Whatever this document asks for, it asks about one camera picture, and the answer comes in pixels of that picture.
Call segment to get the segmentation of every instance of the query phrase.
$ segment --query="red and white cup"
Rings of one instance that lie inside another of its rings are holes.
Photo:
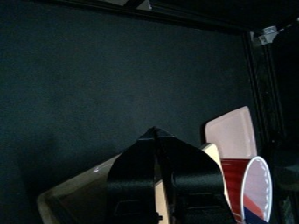
[[[220,160],[228,188],[230,211],[237,223],[244,223],[244,207],[269,220],[272,206],[272,181],[266,162],[261,157]]]

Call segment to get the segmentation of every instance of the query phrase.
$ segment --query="dark background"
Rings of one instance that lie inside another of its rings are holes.
[[[246,105],[256,128],[240,36],[22,1],[0,23],[1,223],[37,222],[37,195],[152,126],[198,147]]]

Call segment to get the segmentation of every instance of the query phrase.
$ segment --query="pink tray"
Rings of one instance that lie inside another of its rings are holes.
[[[257,155],[248,107],[238,108],[205,125],[206,143],[216,144],[220,158],[252,158]]]

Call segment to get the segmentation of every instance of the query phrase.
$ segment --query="black plastic object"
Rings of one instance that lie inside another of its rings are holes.
[[[157,158],[172,223],[236,223],[217,164],[197,148],[152,128],[118,156],[106,178],[109,223],[158,222],[154,211]]]
[[[154,224],[154,135],[149,129],[116,159],[106,177],[105,224]]]
[[[220,168],[210,157],[161,130],[157,147],[173,223],[236,223],[222,194]]]

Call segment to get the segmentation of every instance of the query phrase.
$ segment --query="metal bracket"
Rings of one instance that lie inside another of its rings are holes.
[[[269,26],[264,29],[264,35],[258,36],[261,45],[272,44],[277,31],[274,26]]]

